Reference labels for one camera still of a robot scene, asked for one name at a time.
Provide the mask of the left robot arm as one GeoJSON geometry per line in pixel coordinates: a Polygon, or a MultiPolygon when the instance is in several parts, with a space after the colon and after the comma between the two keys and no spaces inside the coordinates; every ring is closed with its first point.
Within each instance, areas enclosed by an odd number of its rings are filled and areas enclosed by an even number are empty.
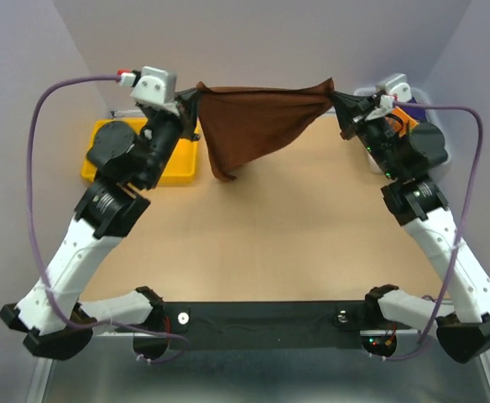
{"type": "Polygon", "coordinates": [[[175,335],[163,299],[149,287],[102,301],[79,298],[102,261],[148,209],[150,201],[140,192],[159,184],[181,139],[198,140],[199,98],[196,89],[179,92],[170,110],[138,102],[147,118],[140,130],[110,120],[96,131],[86,155],[96,174],[76,205],[65,238],[32,290],[0,311],[8,328],[24,333],[23,345],[33,356],[65,361],[93,336],[129,329],[149,335],[133,344],[139,359],[150,364],[164,360],[175,335]]]}

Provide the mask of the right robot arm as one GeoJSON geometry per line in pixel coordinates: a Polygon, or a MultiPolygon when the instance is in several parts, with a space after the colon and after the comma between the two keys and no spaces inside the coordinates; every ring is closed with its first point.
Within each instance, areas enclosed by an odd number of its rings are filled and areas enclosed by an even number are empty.
{"type": "Polygon", "coordinates": [[[464,364],[490,349],[490,278],[462,236],[468,208],[456,220],[430,176],[447,159],[444,134],[433,123],[406,123],[394,114],[409,99],[405,89],[368,97],[331,95],[341,137],[359,139],[390,179],[381,190],[387,209],[442,281],[431,300],[394,285],[375,287],[365,296],[362,317],[371,327],[387,322],[412,327],[464,364]]]}

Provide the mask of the brown towel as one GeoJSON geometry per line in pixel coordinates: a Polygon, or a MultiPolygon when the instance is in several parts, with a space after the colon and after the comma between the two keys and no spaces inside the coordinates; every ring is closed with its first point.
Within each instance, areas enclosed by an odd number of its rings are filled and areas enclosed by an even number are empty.
{"type": "Polygon", "coordinates": [[[206,141],[211,172],[232,181],[232,172],[295,141],[331,109],[334,81],[302,89],[208,87],[200,93],[198,119],[206,141]]]}

